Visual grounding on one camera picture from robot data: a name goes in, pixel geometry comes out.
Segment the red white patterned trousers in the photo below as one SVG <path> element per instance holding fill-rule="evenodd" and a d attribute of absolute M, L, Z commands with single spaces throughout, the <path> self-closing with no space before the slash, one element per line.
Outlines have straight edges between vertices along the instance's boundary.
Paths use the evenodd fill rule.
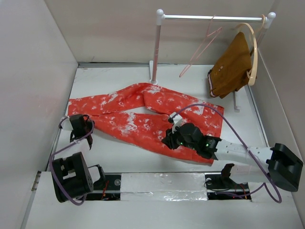
<path fill-rule="evenodd" d="M 170 150 L 161 140 L 172 125 L 169 116 L 182 108 L 185 123 L 193 123 L 204 135 L 219 137 L 224 108 L 187 94 L 150 83 L 136 83 L 111 94 L 69 100 L 68 115 L 88 115 L 95 128 L 129 144 L 154 153 L 211 165 L 184 146 Z"/>

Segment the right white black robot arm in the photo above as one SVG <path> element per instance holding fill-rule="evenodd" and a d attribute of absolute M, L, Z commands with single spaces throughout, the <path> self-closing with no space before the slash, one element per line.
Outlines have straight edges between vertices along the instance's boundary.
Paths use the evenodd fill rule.
<path fill-rule="evenodd" d="M 298 191 L 303 162 L 284 144 L 245 147 L 204 135 L 191 123 L 167 129 L 162 143 L 172 150 L 184 146 L 205 159 L 229 161 L 220 176 L 220 182 L 226 188 L 240 183 L 268 182 L 285 191 Z"/>

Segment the pink wire hanger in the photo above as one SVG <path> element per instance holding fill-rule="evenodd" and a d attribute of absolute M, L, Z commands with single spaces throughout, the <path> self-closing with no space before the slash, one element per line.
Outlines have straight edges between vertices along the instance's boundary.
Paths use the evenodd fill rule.
<path fill-rule="evenodd" d="M 208 24 L 205 37 L 203 38 L 201 44 L 198 46 L 197 50 L 193 53 L 192 57 L 190 58 L 188 64 L 183 68 L 183 70 L 180 72 L 179 77 L 183 77 L 185 73 L 191 68 L 193 64 L 201 57 L 201 55 L 205 52 L 205 50 L 213 43 L 215 38 L 220 34 L 222 31 L 222 26 L 218 29 L 214 30 L 213 32 L 210 32 L 211 24 L 214 20 L 216 15 L 214 15 Z"/>

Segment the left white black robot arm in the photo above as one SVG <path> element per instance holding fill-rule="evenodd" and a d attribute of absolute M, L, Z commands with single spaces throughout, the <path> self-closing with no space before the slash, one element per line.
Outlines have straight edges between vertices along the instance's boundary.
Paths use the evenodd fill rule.
<path fill-rule="evenodd" d="M 50 155 L 49 168 L 57 200 L 80 206 L 95 189 L 107 189 L 109 181 L 99 164 L 88 167 L 85 162 L 84 153 L 93 144 L 94 121 L 87 114 L 75 114 L 63 118 L 59 128 L 64 122 L 71 125 L 70 144 Z"/>

